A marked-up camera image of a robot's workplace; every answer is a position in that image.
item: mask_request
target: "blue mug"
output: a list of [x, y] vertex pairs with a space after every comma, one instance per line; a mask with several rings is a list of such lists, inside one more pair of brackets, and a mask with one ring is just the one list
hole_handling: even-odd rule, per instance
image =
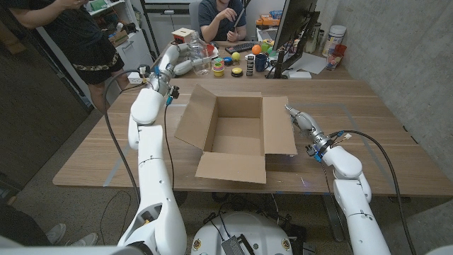
[[264, 54], [258, 54], [255, 56], [255, 70], [257, 72], [264, 72], [269, 67], [268, 56]]

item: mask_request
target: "man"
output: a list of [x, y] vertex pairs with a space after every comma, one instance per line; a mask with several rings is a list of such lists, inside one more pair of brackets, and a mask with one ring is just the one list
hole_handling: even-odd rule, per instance
[[198, 23], [203, 40], [236, 42], [246, 37], [246, 15], [243, 14], [234, 32], [237, 16], [242, 11], [240, 0], [203, 0], [198, 8]]
[[[23, 26], [28, 29], [44, 26], [88, 84], [94, 106], [104, 112], [104, 81], [122, 72], [124, 62], [83, 7], [87, 3], [88, 0], [6, 0]], [[117, 82], [125, 89], [129, 84], [127, 75], [118, 77]]]

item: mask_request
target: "shorts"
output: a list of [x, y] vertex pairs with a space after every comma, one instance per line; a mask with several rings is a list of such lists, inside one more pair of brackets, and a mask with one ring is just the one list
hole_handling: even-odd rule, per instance
[[87, 84], [99, 84], [124, 67], [125, 63], [106, 36], [86, 46], [64, 50], [63, 53]]

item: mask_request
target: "cardboard box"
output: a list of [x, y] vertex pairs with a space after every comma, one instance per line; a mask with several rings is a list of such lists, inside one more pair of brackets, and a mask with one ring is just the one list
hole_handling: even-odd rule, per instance
[[171, 32], [171, 34], [175, 38], [176, 44], [180, 44], [180, 43], [190, 43], [190, 41], [192, 40], [193, 32], [195, 32], [195, 31], [191, 30], [191, 29], [179, 28], [178, 30]]
[[260, 19], [263, 21], [262, 25], [278, 26], [280, 24], [280, 20], [272, 18], [272, 16], [270, 14], [261, 14]]
[[127, 36], [127, 32], [125, 30], [116, 32], [115, 35], [110, 36], [108, 40], [113, 44], [113, 46], [118, 47], [120, 46], [123, 42], [127, 41], [129, 37]]
[[197, 85], [175, 137], [203, 150], [196, 177], [266, 183], [266, 154], [297, 154], [287, 97]]

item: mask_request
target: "chair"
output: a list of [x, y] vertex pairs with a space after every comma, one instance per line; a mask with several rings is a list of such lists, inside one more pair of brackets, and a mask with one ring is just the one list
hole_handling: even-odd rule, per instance
[[198, 23], [198, 6], [201, 0], [194, 1], [189, 4], [190, 26], [192, 30], [200, 32], [200, 24]]

